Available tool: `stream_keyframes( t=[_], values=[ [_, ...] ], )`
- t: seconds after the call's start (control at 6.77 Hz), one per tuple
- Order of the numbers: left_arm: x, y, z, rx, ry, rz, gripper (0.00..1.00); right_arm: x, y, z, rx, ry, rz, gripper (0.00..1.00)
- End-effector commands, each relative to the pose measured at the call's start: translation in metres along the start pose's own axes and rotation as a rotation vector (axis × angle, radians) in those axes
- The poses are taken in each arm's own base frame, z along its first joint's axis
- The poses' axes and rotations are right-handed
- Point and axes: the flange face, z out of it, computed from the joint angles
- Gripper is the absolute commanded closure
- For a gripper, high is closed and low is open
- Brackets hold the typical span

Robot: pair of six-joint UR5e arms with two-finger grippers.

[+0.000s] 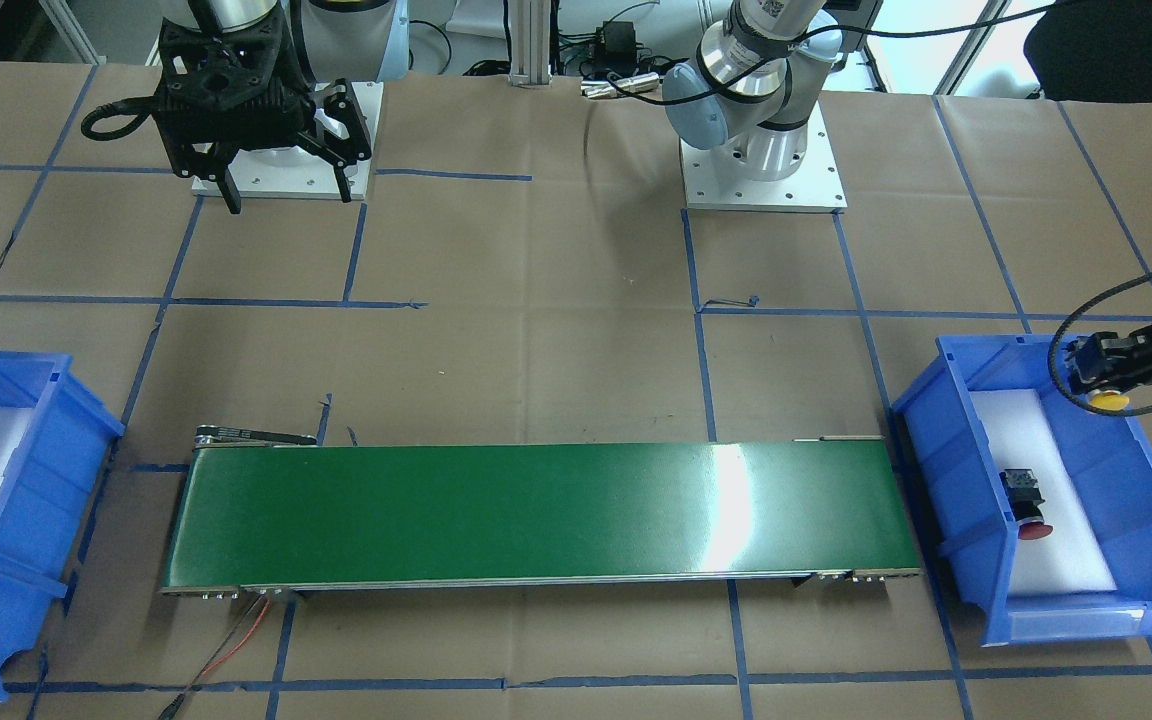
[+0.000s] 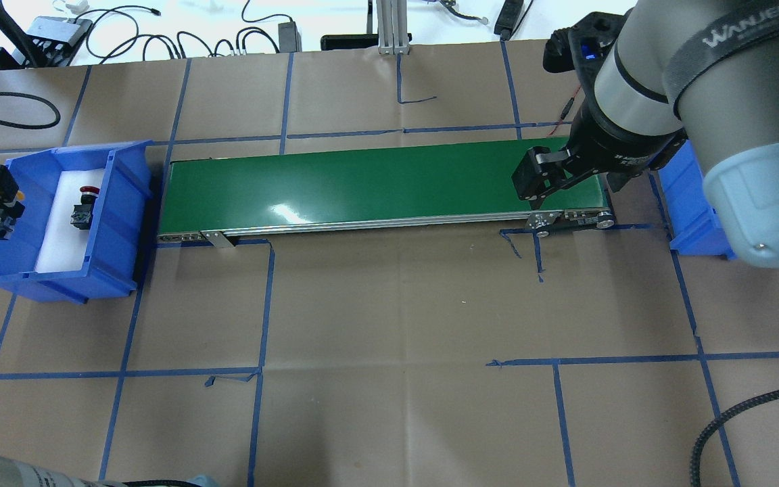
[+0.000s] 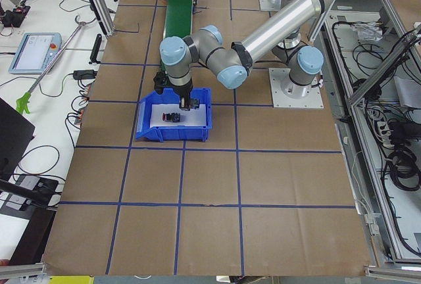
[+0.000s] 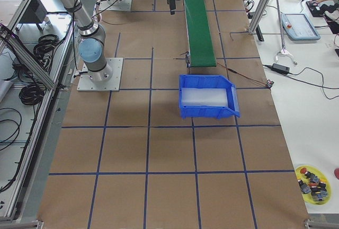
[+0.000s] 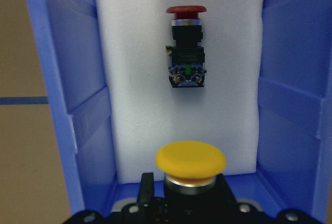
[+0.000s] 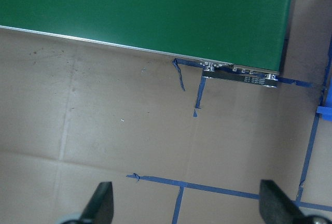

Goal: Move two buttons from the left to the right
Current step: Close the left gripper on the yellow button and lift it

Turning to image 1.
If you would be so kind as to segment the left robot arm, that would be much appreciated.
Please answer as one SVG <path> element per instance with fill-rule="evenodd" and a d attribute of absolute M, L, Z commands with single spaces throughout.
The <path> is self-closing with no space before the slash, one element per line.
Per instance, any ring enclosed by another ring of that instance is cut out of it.
<path fill-rule="evenodd" d="M 1051 1 L 961 26 L 904 31 L 846 24 L 823 1 L 735 1 L 694 55 L 664 73 L 662 105 L 687 146 L 735 147 L 748 177 L 764 152 L 771 156 L 764 181 L 780 181 L 799 167 L 810 111 L 847 35 L 920 40 L 1024 18 L 1036 18 L 1023 54 L 1047 99 L 1152 103 L 1152 1 Z M 1152 386 L 1152 323 L 1128 336 L 1055 338 L 1047 366 L 1066 397 L 1107 409 L 1111 397 Z"/>

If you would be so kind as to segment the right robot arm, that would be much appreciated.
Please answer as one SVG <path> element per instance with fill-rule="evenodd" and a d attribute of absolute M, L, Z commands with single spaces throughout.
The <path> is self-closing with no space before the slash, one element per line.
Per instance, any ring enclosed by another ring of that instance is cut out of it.
<path fill-rule="evenodd" d="M 165 1 L 150 115 L 173 172 L 237 214 L 238 156 L 296 150 L 351 200 L 374 156 L 357 88 L 404 77 L 408 24 L 404 1 Z"/>

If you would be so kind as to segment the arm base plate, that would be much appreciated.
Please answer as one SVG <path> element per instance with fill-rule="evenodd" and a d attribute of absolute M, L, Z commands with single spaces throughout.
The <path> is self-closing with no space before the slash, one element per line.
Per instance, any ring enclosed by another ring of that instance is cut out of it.
<path fill-rule="evenodd" d="M 791 131 L 755 127 L 717 149 L 679 146 L 687 209 L 820 214 L 849 206 L 820 105 Z"/>
<path fill-rule="evenodd" d="M 378 143 L 384 88 L 384 83 L 378 82 L 353 82 L 353 91 L 365 115 L 372 150 L 376 150 Z M 229 169 L 242 200 L 340 200 L 338 179 L 329 164 L 308 154 L 303 149 L 238 151 Z M 361 160 L 353 167 L 347 167 L 344 174 L 351 200 L 366 200 L 371 160 Z M 198 196 L 221 196 L 217 183 L 207 179 L 192 179 L 191 190 Z"/>

